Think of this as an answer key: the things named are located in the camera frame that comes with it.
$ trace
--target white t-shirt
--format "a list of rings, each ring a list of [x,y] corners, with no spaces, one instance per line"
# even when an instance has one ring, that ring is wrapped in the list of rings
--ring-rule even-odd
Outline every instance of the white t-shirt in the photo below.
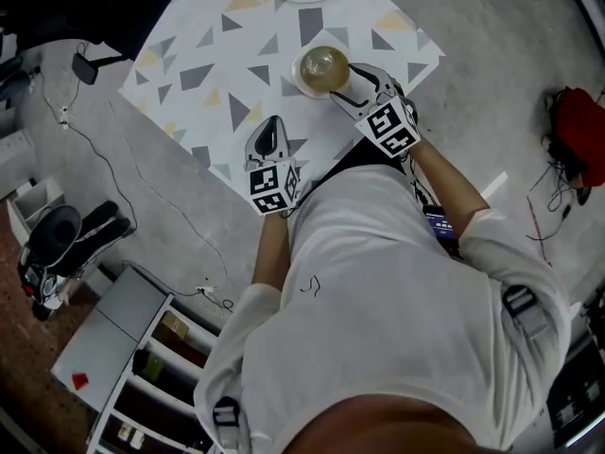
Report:
[[[244,292],[196,388],[199,420],[219,445],[212,409],[223,395],[242,410],[237,450],[254,454],[283,452],[320,413],[361,394],[423,400],[503,449],[544,405],[569,346],[569,304],[497,211],[475,215],[461,264],[401,173],[362,166],[308,198],[291,241],[283,293]],[[535,300],[515,318],[502,300],[513,285]]]

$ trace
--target gray floor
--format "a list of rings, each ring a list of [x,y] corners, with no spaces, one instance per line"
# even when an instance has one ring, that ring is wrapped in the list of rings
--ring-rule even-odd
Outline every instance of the gray floor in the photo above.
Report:
[[[547,130],[541,95],[567,85],[596,96],[605,84],[603,56],[575,0],[393,1],[447,55],[411,96],[431,130],[429,138],[479,189],[506,172],[500,200],[504,208],[525,214],[520,227],[533,233],[525,195],[546,167],[540,147]],[[70,61],[77,44],[63,41],[30,52],[32,59],[42,54],[44,94],[55,109],[68,104],[76,91]],[[91,48],[88,56],[107,54],[107,48]],[[112,163],[138,219],[136,234],[102,260],[119,270],[121,260],[130,259],[182,293],[209,284],[219,287],[219,299],[236,301],[251,278],[261,220],[117,93],[129,69],[129,62],[102,69],[95,86],[80,86],[70,113],[71,123]],[[41,177],[52,174],[82,213],[112,199],[129,215],[107,165],[85,139],[54,123],[41,90],[38,82],[19,107],[36,142]],[[177,205],[205,240],[146,185],[135,163],[147,183]],[[553,186],[550,177],[531,193],[545,235],[560,220],[560,214],[545,209]],[[605,273],[604,205],[605,192],[598,190],[586,207],[574,208],[561,233],[546,245],[553,267],[576,297]],[[228,281],[209,244],[220,252]],[[204,298],[182,301],[212,323],[222,323]]]

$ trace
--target geometric pattern tablecloth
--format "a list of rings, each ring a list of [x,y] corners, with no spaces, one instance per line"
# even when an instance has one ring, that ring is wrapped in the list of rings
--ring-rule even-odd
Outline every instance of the geometric pattern tablecloth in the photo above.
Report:
[[[304,192],[362,138],[329,99],[292,84],[292,62],[318,44],[384,68],[406,94],[443,56],[389,0],[173,0],[121,92],[246,199],[244,147],[261,121],[278,114]],[[369,92],[355,77],[352,89]]]

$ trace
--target glass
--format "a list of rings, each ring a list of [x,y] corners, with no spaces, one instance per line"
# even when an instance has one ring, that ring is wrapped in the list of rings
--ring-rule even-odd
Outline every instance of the glass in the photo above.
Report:
[[[349,81],[349,61],[327,45],[309,50],[301,60],[302,81],[316,93],[342,89]]]

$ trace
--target floor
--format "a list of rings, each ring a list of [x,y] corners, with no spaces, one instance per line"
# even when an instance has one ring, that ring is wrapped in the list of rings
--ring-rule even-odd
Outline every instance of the floor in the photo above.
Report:
[[[0,402],[10,417],[49,454],[85,452],[96,413],[50,374],[61,350],[97,300],[80,290],[71,307],[41,323],[21,290],[15,267],[19,245],[0,202]]]
[[[447,56],[410,96],[431,130],[427,136],[479,190],[506,172],[500,201],[506,211],[523,215],[520,227],[534,234],[525,195],[546,168],[540,146],[547,130],[542,94],[566,85],[597,96],[605,84],[603,55],[575,0],[392,1]],[[32,61],[42,59],[44,86],[38,81],[23,99],[20,119],[36,142],[40,176],[53,175],[70,203],[87,213],[110,198],[130,216],[107,164],[84,138],[58,126],[42,100],[43,90],[57,110],[74,97],[77,80],[70,62],[77,45],[63,41],[29,53]],[[87,54],[106,55],[102,47]],[[111,162],[138,222],[136,233],[102,260],[115,271],[122,260],[133,260],[183,294],[206,284],[218,287],[219,300],[236,301],[251,279],[261,219],[117,93],[129,69],[130,62],[102,69],[95,86],[79,86],[70,110],[70,123]],[[530,194],[544,235],[556,229],[561,216],[545,208],[553,180],[549,176]],[[597,190],[584,208],[574,208],[545,247],[574,298],[605,274],[600,269],[604,205],[605,190]],[[201,296],[181,300],[216,325],[224,321]]]

